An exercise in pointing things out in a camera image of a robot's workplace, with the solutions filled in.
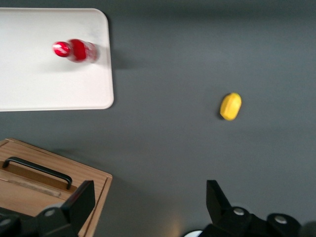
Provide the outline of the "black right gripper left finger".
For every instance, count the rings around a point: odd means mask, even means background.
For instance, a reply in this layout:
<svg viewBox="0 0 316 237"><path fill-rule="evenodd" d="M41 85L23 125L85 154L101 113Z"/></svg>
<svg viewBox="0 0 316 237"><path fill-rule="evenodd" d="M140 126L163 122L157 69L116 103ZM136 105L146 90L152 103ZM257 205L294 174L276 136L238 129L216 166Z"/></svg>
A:
<svg viewBox="0 0 316 237"><path fill-rule="evenodd" d="M22 223L22 237L77 237L95 206L94 181L84 181L59 207Z"/></svg>

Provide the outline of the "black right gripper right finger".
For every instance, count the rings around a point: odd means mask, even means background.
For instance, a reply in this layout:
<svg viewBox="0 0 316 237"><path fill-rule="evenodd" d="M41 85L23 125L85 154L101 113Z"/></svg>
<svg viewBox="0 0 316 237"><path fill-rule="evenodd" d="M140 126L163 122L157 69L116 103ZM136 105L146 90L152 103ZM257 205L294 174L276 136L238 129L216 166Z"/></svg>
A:
<svg viewBox="0 0 316 237"><path fill-rule="evenodd" d="M206 227L207 237L267 237L266 222L246 209L231 206L219 184L208 180L206 206L212 223Z"/></svg>

